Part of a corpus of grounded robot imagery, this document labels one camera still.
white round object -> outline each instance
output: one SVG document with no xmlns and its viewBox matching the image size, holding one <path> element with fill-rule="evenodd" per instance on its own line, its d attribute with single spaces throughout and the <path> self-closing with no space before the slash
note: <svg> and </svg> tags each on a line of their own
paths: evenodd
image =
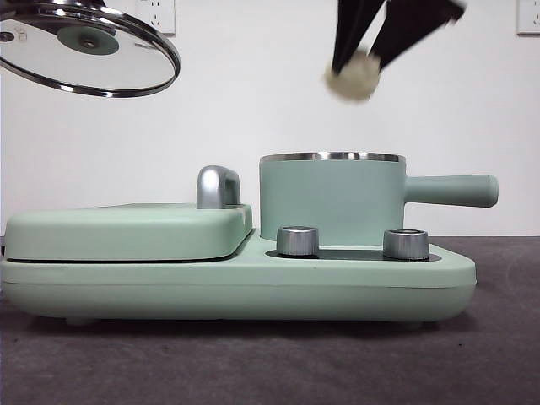
<svg viewBox="0 0 540 405">
<path fill-rule="evenodd" d="M 380 65 L 379 57 L 358 50 L 340 74 L 335 74 L 332 71 L 332 64 L 329 65 L 324 75 L 325 81 L 335 95 L 345 100 L 367 100 L 379 84 Z"/>
</svg>

gray table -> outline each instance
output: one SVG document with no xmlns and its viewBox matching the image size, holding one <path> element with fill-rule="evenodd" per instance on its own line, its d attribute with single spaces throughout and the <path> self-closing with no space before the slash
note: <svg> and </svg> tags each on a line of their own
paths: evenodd
<svg viewBox="0 0 540 405">
<path fill-rule="evenodd" d="M 103 321 L 2 302 L 2 405 L 539 404 L 540 238 L 433 238 L 477 263 L 467 311 L 383 322 Z"/>
</svg>

wall socket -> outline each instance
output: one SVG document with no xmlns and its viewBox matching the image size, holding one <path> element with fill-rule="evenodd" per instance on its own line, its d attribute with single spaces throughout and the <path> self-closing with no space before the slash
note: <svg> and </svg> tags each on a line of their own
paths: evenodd
<svg viewBox="0 0 540 405">
<path fill-rule="evenodd" d="M 540 36 L 540 0 L 517 0 L 517 34 Z"/>
<path fill-rule="evenodd" d="M 175 0 L 137 0 L 135 15 L 162 34 L 176 34 Z"/>
</svg>

pot lid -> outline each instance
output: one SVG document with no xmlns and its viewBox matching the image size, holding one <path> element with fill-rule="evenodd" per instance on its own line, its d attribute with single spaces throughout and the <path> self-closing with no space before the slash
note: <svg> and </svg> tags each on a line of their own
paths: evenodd
<svg viewBox="0 0 540 405">
<path fill-rule="evenodd" d="M 164 35 L 100 0 L 0 0 L 0 65 L 54 89 L 101 97 L 151 95 L 180 73 Z"/>
</svg>

silver knob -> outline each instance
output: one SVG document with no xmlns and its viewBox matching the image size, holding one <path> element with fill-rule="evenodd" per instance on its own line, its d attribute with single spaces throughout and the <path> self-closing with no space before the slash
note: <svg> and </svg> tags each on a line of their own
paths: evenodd
<svg viewBox="0 0 540 405">
<path fill-rule="evenodd" d="M 278 229 L 278 254 L 318 256 L 319 230 L 309 226 L 283 226 Z"/>
<path fill-rule="evenodd" d="M 428 233 L 416 229 L 387 230 L 383 240 L 383 254 L 400 260 L 429 259 Z"/>
</svg>

